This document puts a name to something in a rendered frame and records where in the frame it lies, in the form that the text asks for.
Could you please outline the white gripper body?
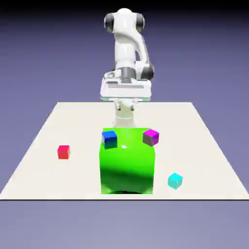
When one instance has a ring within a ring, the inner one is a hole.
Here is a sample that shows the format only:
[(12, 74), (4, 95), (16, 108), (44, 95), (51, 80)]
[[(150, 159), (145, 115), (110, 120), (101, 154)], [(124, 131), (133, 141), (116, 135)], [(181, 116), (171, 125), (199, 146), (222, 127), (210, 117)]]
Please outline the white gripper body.
[(131, 79), (131, 83), (122, 83), (120, 78), (103, 78), (100, 97), (104, 101), (115, 99), (149, 100), (152, 83), (149, 80)]

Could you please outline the small blue cube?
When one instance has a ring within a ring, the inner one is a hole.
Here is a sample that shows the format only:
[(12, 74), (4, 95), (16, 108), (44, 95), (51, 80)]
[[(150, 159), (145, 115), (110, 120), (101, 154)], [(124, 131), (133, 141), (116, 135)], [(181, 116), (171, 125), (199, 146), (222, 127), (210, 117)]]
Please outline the small blue cube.
[(102, 144), (104, 149), (111, 149), (117, 147), (117, 134), (114, 130), (102, 132)]

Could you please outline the small magenta cube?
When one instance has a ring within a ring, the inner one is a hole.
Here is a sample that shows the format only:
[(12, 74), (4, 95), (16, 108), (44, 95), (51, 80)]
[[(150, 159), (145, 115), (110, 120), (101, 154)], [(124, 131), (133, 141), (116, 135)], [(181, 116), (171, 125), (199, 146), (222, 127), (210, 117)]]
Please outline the small magenta cube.
[(144, 131), (142, 141), (144, 144), (147, 144), (149, 146), (156, 145), (159, 142), (159, 132), (153, 129)]

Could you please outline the small red cube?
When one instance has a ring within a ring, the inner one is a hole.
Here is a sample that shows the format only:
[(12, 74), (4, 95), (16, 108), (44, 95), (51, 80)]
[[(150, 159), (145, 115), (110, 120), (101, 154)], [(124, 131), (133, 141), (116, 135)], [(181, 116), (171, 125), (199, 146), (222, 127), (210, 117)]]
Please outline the small red cube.
[(68, 160), (70, 157), (70, 146), (59, 145), (57, 149), (57, 156), (60, 160)]

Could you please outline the small cyan cube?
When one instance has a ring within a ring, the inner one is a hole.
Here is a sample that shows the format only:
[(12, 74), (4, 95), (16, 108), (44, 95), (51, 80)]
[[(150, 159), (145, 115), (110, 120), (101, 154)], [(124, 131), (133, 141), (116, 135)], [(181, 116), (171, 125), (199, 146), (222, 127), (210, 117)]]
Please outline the small cyan cube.
[(182, 185), (183, 177), (177, 173), (173, 173), (168, 178), (168, 186), (177, 190)]

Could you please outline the large green box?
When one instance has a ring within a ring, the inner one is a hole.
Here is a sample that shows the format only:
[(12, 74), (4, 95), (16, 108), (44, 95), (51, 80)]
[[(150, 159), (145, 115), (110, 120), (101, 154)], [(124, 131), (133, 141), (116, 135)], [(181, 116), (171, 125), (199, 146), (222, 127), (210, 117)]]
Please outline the large green box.
[(106, 127), (114, 130), (117, 147), (100, 144), (99, 167), (102, 194), (152, 194), (155, 148), (144, 144), (143, 132), (149, 127)]

